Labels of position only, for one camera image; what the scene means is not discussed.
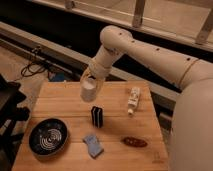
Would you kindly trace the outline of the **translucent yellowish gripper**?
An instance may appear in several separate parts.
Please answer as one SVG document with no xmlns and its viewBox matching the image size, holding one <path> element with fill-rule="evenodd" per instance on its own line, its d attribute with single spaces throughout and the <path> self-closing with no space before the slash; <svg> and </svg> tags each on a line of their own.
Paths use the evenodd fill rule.
<svg viewBox="0 0 213 171">
<path fill-rule="evenodd" d="M 81 84 L 81 82 L 82 82 L 85 78 L 93 78 L 93 79 L 96 80 L 96 82 L 97 82 L 97 91 L 96 91 L 96 95 L 97 95 L 97 94 L 99 93 L 99 91 L 101 90 L 101 88 L 102 88 L 102 86 L 103 86 L 103 83 L 104 83 L 105 79 L 104 79 L 104 78 L 97 78 L 97 77 L 95 77 L 95 76 L 91 73 L 91 71 L 90 71 L 89 68 L 87 68 L 87 69 L 83 72 L 83 74 L 82 74 L 82 76 L 81 76 L 81 78 L 80 78 L 80 84 Z"/>
</svg>

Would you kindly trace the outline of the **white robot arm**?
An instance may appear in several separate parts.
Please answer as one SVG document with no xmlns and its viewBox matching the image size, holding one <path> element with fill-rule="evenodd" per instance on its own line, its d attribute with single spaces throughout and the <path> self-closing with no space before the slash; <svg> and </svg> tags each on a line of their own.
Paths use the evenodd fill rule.
<svg viewBox="0 0 213 171">
<path fill-rule="evenodd" d="M 213 63 L 133 38 L 117 26 L 100 33 L 101 46 L 81 76 L 81 98 L 96 99 L 112 65 L 128 55 L 181 90 L 174 107 L 169 171 L 213 171 Z"/>
</svg>

